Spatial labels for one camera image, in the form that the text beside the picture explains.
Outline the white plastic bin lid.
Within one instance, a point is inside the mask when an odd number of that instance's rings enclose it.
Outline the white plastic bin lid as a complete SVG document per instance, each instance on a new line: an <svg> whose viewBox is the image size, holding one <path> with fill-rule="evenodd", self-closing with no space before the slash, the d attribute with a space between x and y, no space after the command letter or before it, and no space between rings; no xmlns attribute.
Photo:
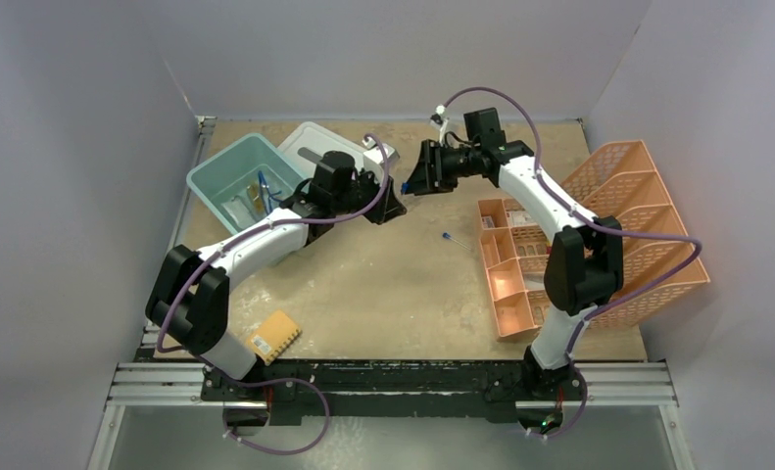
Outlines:
<svg viewBox="0 0 775 470"><path fill-rule="evenodd" d="M363 169L363 145L311 121L301 123L277 149L302 177L312 177L317 162L330 151L350 155L356 169Z"/></svg>

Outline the blue safety glasses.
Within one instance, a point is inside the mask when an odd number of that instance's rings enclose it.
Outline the blue safety glasses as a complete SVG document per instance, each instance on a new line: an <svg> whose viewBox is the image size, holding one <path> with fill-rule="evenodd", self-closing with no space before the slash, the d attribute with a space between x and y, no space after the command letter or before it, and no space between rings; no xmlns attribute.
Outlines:
<svg viewBox="0 0 775 470"><path fill-rule="evenodd" d="M265 214L270 214L282 200L279 198L280 191L272 192L264 173L258 171L258 195Z"/></svg>

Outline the white packet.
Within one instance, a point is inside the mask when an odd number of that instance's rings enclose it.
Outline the white packet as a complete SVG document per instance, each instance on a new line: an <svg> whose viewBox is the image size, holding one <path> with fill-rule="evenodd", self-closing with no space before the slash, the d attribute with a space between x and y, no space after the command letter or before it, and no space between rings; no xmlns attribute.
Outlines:
<svg viewBox="0 0 775 470"><path fill-rule="evenodd" d="M252 215L248 208L243 204L241 199L232 198L231 200L225 202L222 206L224 211L234 222L237 230L245 229L252 224Z"/></svg>

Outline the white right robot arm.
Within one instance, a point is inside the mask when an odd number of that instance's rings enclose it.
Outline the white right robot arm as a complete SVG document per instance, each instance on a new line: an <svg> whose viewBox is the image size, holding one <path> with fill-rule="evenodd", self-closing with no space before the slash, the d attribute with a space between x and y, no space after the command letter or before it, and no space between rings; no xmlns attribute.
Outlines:
<svg viewBox="0 0 775 470"><path fill-rule="evenodd" d="M559 369L569 365L574 333L584 331L584 315L605 305L623 286L619 222L583 210L575 216L573 199L543 175L534 150L509 140L496 109L464 114L466 138L449 144L449 121L438 106L432 122L437 141L425 140L418 162L402 191L414 196L454 191L462 178L481 176L512 196L532 217L550 243L544 274L549 308L541 331L524 355L529 366L521 384L531 397L543 399L560 383Z"/></svg>

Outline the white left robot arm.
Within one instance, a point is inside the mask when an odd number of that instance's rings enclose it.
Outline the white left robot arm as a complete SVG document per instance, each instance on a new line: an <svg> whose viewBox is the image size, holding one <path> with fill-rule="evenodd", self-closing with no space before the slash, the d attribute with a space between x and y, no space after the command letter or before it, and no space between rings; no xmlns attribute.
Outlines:
<svg viewBox="0 0 775 470"><path fill-rule="evenodd" d="M198 250L170 249L145 315L159 326L161 339L171 337L226 375L225 387L239 400L252 400L263 390L264 374L255 367L259 352L228 330L231 291L341 222L363 216L383 224L405 212L393 190L388 152L375 147L357 165L351 155L329 151L311 177L249 228Z"/></svg>

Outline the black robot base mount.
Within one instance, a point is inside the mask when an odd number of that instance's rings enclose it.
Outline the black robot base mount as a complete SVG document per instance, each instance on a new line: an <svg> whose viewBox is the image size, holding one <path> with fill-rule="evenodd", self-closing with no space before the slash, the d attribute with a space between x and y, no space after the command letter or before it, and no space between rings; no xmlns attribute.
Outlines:
<svg viewBox="0 0 775 470"><path fill-rule="evenodd" d="M585 391L578 370L539 372L523 359L278 359L242 380L204 371L201 398L228 407L231 422L245 406L274 426L325 415L481 418L546 433Z"/></svg>

